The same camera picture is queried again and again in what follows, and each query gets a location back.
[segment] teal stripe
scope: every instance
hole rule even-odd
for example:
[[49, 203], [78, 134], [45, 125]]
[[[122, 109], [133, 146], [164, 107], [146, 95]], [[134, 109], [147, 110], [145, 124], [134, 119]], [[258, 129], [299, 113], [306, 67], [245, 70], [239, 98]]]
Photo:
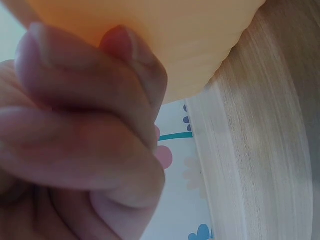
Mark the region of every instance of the teal stripe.
[[165, 140], [172, 140], [172, 139], [191, 139], [193, 137], [194, 136], [192, 132], [180, 132], [180, 133], [160, 136], [159, 142], [165, 141]]

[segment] hand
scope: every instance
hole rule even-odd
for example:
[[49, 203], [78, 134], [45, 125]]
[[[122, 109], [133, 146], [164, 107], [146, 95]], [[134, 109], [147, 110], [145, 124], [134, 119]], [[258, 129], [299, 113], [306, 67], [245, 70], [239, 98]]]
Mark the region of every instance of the hand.
[[0, 239], [137, 240], [163, 189], [163, 66], [132, 31], [100, 48], [34, 23], [0, 65]]

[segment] orange object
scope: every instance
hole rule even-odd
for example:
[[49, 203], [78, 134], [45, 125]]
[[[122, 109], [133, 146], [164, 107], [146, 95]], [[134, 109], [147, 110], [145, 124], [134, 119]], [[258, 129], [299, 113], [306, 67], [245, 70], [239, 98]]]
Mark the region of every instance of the orange object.
[[165, 103], [207, 84], [265, 0], [2, 0], [25, 25], [36, 19], [97, 46], [116, 25], [140, 34], [167, 69]]

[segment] wooden surface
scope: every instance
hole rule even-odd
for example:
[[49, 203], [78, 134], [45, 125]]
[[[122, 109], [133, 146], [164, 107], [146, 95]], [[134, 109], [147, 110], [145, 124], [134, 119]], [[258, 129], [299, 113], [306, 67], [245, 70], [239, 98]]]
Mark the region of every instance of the wooden surface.
[[217, 240], [320, 239], [320, 6], [268, 0], [187, 100]]

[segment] patterned fabric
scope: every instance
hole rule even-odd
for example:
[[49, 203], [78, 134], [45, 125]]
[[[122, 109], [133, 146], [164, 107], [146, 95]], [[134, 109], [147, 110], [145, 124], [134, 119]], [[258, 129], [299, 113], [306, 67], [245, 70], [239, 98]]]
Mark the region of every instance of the patterned fabric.
[[159, 207], [142, 240], [211, 240], [206, 189], [185, 101], [162, 106], [155, 153], [166, 174]]

